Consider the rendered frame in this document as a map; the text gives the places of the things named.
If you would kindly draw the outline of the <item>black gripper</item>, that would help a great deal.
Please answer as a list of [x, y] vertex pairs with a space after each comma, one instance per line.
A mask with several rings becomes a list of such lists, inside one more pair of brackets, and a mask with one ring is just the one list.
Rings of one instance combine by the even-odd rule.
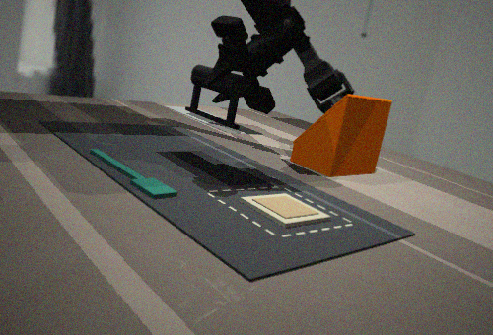
[[225, 43], [219, 43], [219, 58], [204, 82], [208, 87], [227, 74], [241, 67], [246, 78], [246, 90], [242, 97], [246, 105], [254, 110], [268, 114], [275, 107], [274, 98], [269, 88], [259, 85], [258, 76], [266, 76], [267, 69], [274, 63], [282, 63], [285, 49], [282, 41], [271, 32], [251, 36], [241, 18], [220, 16], [211, 22], [212, 29], [218, 38], [228, 38]]

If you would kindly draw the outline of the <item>cream tile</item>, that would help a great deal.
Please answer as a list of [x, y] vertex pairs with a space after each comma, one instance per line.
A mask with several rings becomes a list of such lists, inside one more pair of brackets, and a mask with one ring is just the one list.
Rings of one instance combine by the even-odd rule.
[[330, 219], [325, 213], [286, 193], [241, 197], [240, 202], [284, 228], [315, 224]]

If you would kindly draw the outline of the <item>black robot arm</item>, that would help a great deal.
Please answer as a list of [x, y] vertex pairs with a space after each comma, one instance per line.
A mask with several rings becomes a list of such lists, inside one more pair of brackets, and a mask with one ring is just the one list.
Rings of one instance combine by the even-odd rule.
[[[305, 20], [296, 9], [291, 7], [291, 0], [241, 0], [255, 21], [255, 28], [262, 34], [271, 32], [283, 43], [285, 53], [295, 49], [305, 66], [304, 79], [307, 90], [318, 109], [327, 113], [346, 94], [353, 95], [354, 90], [343, 72], [321, 59], [310, 43], [310, 38], [304, 33]], [[324, 101], [342, 89], [339, 94]]]

